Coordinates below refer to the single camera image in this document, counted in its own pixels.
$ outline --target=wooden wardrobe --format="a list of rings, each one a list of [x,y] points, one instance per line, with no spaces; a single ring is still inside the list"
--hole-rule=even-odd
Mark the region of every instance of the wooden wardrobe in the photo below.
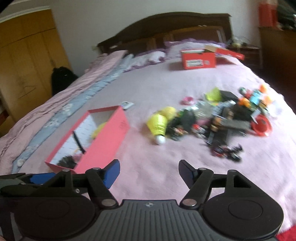
[[[70,68],[51,10],[0,23],[0,95],[17,122],[51,98],[53,68]]]

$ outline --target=pink shoebox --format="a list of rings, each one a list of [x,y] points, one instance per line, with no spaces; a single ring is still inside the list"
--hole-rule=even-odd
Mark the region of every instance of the pink shoebox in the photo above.
[[[104,122],[107,123],[97,137],[92,139],[92,133]],[[81,154],[73,137],[73,131],[75,131],[86,152],[75,168],[70,169],[71,172],[80,174],[93,167],[104,168],[114,159],[129,128],[129,123],[121,106],[89,110],[61,139],[45,163],[54,172],[60,172],[65,168],[57,164],[63,157]]]

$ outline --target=electronic device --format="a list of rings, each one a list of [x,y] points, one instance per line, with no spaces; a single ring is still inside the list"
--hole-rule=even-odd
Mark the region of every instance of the electronic device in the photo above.
[[[134,105],[134,103],[132,102],[127,102],[127,101],[124,101],[120,104],[120,106],[124,109],[124,110],[127,110],[128,108],[132,107]]]
[[[0,176],[21,182],[1,188],[2,204],[14,213],[23,241],[277,240],[284,218],[280,205],[241,173],[214,174],[185,160],[178,168],[189,188],[179,205],[176,200],[119,204],[108,190],[119,174],[118,160],[85,174],[65,169],[43,185],[31,184],[30,175]],[[212,188],[221,187],[224,193],[209,199]]]

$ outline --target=pink toy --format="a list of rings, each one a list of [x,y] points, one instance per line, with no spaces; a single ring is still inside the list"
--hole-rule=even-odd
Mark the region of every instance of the pink toy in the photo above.
[[[195,99],[193,97],[187,96],[182,100],[182,104],[184,105],[194,105]]]

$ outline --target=wooden headboard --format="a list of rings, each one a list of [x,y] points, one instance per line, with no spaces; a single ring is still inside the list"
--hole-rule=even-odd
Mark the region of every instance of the wooden headboard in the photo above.
[[[115,36],[99,43],[102,53],[127,49],[137,54],[164,48],[164,41],[185,38],[226,43],[232,37],[230,15],[195,12],[169,12],[141,19]]]

